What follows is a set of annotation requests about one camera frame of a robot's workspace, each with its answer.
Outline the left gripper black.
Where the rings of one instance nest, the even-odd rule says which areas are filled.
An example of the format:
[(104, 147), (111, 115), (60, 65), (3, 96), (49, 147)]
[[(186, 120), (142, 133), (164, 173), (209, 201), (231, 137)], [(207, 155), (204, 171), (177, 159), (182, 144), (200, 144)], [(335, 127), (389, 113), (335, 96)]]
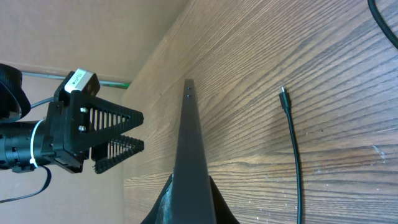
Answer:
[[(141, 112), (96, 97), (86, 90), (55, 91), (45, 121), (45, 163), (80, 173), (89, 156), (102, 174), (144, 150), (144, 142), (123, 133), (144, 122)], [(94, 127), (91, 112), (94, 114)]]

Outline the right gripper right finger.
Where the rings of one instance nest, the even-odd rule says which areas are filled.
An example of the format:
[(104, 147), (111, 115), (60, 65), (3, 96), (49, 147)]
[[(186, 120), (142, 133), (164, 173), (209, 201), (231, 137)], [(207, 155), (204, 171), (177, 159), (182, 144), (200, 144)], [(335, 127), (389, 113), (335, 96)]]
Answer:
[(210, 186), (215, 209), (215, 218), (217, 224), (239, 224), (227, 203), (225, 202), (221, 192), (218, 190), (214, 180), (210, 177)]

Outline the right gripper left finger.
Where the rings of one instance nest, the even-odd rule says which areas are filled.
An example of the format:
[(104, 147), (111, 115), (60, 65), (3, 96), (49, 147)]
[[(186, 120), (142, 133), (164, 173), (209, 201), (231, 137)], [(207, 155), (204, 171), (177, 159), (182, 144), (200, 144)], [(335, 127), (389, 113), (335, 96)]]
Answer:
[(145, 217), (141, 224), (168, 224), (172, 222), (171, 212), (171, 193), (174, 175), (171, 174), (167, 179), (160, 195), (155, 201), (154, 206)]

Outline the blue Galaxy smartphone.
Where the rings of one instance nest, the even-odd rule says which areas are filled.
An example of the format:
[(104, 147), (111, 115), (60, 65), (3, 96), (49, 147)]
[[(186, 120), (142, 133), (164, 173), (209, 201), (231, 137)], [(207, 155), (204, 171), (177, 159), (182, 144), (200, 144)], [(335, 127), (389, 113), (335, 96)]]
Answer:
[(215, 223), (194, 80), (186, 79), (171, 198), (173, 223)]

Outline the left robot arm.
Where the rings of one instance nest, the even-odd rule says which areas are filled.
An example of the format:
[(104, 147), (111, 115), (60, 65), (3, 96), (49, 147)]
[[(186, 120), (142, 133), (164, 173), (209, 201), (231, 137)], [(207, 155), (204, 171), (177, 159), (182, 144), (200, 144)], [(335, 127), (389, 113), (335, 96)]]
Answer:
[(87, 159), (97, 174), (144, 150), (144, 142), (125, 136), (143, 124), (144, 116), (96, 96), (95, 73), (71, 71), (50, 98), (47, 114), (23, 121), (31, 111), (22, 90), (22, 72), (1, 65), (1, 169), (30, 172), (54, 164), (80, 173)]

